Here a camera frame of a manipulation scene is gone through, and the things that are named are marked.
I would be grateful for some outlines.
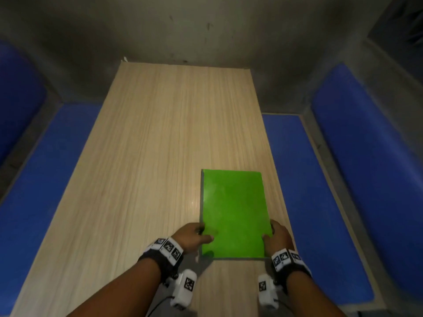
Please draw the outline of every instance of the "green folder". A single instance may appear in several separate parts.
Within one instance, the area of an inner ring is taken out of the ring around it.
[[[264,258],[262,234],[272,235],[262,174],[202,170],[200,221],[214,241],[203,255],[215,259]]]

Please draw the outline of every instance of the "wooden table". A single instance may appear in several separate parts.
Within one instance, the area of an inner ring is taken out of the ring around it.
[[[270,217],[290,229],[249,70],[121,63],[12,316],[69,313],[152,240],[198,221],[201,169],[260,171]],[[213,262],[191,309],[257,316],[264,272]]]

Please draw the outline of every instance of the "blue cushion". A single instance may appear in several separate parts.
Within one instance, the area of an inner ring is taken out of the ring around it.
[[[374,297],[360,257],[298,116],[263,115],[298,251],[336,304]]]
[[[421,163],[344,64],[312,108],[387,271],[423,298]]]
[[[33,66],[0,41],[0,164],[46,97]]]
[[[0,316],[12,311],[100,108],[64,105],[0,205]]]

